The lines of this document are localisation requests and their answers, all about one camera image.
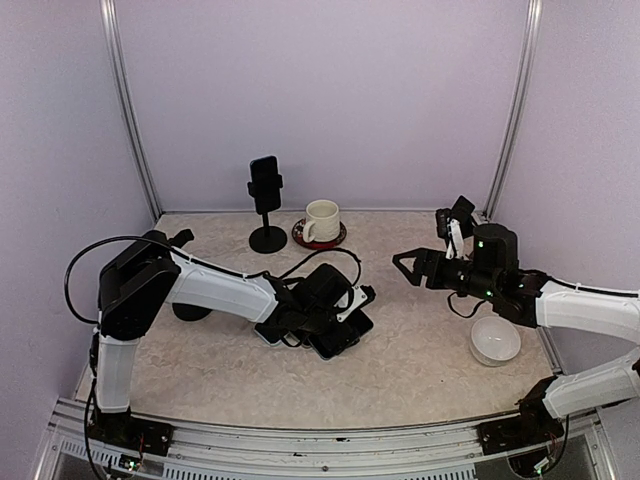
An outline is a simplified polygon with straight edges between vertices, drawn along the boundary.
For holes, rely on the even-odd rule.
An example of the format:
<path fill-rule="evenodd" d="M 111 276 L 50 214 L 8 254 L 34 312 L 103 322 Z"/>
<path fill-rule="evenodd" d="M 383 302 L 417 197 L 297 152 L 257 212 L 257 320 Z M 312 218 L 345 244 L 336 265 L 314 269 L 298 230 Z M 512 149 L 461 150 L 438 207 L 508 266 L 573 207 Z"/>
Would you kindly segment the black phone crossing stack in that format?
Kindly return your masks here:
<path fill-rule="evenodd" d="M 324 360 L 330 360 L 355 346 L 374 327 L 362 310 L 352 312 L 344 321 L 336 322 L 328 331 L 310 335 L 307 343 Z"/>

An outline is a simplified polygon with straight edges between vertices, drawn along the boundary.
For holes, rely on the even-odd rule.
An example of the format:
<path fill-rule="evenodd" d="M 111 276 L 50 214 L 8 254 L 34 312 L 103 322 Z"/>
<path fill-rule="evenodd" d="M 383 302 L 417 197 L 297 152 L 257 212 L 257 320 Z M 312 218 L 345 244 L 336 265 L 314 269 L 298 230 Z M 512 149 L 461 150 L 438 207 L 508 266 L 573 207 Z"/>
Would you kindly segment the tall black clamp phone stand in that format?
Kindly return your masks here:
<path fill-rule="evenodd" d="M 260 215 L 262 226 L 249 236 L 251 249 L 260 254 L 272 254 L 282 250 L 287 244 L 286 232 L 269 221 L 269 214 Z"/>

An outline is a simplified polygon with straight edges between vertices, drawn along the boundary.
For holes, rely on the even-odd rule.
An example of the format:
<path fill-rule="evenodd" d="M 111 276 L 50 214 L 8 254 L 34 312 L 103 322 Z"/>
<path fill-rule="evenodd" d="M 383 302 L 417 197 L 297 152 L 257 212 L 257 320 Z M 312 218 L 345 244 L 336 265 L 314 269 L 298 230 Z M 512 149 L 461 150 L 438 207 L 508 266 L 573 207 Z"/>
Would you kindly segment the black folding phone stand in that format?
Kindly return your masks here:
<path fill-rule="evenodd" d="M 464 239 L 473 235 L 474 228 L 478 225 L 474 218 L 475 205 L 465 196 L 460 195 L 451 208 L 450 219 L 459 224 Z"/>

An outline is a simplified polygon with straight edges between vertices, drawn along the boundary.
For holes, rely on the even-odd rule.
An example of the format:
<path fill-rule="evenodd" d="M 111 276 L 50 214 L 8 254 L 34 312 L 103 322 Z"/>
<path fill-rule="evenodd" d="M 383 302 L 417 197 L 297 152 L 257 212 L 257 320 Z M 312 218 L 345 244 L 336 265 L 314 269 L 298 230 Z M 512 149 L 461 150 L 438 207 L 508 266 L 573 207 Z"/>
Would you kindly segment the short black phone stand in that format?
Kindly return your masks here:
<path fill-rule="evenodd" d="M 183 229 L 172 237 L 169 240 L 169 243 L 176 248 L 183 248 L 187 243 L 194 239 L 195 236 L 190 229 Z M 200 321 L 211 313 L 210 309 L 184 303 L 173 303 L 171 308 L 174 315 L 184 322 Z"/>

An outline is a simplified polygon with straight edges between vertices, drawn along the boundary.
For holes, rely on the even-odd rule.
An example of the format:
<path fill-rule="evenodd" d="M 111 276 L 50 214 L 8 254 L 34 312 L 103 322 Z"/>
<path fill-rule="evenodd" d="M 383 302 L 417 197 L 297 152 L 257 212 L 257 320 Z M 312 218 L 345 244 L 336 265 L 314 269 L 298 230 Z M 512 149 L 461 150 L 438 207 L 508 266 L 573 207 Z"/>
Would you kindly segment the black phone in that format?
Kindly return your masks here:
<path fill-rule="evenodd" d="M 281 205 L 283 177 L 279 173 L 275 156 L 252 160 L 249 164 L 251 180 L 248 182 L 249 195 L 254 199 L 259 215 L 278 210 Z"/>

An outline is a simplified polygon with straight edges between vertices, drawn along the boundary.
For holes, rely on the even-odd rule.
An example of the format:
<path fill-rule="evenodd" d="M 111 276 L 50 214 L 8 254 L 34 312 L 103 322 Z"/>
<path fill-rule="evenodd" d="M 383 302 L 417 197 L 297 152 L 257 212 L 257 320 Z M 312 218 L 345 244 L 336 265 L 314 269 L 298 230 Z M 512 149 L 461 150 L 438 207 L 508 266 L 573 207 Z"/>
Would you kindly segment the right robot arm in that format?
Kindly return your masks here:
<path fill-rule="evenodd" d="M 639 396 L 639 292 L 570 283 L 519 265 L 518 238 L 485 223 L 473 233 L 470 258 L 417 248 L 393 264 L 414 286 L 477 298 L 511 326 L 543 329 L 558 348 L 561 372 L 539 380 L 515 416 L 478 426 L 491 455 L 541 444 L 568 433 L 575 413 Z"/>

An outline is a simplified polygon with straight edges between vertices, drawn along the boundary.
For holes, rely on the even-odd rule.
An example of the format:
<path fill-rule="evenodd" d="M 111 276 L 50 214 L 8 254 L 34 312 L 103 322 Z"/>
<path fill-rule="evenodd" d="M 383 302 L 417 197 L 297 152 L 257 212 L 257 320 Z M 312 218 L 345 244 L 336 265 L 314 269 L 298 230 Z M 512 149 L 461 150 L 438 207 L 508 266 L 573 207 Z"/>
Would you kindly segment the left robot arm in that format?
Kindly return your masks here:
<path fill-rule="evenodd" d="M 170 436 L 170 426 L 136 418 L 131 409 L 137 348 L 164 310 L 182 322 L 212 313 L 237 317 L 269 345 L 309 346 L 324 359 L 360 340 L 360 308 L 369 295 L 333 265 L 322 263 L 301 277 L 242 273 L 188 254 L 184 247 L 193 238 L 189 229 L 172 237 L 150 230 L 130 238 L 100 272 L 91 437 L 146 448 Z"/>

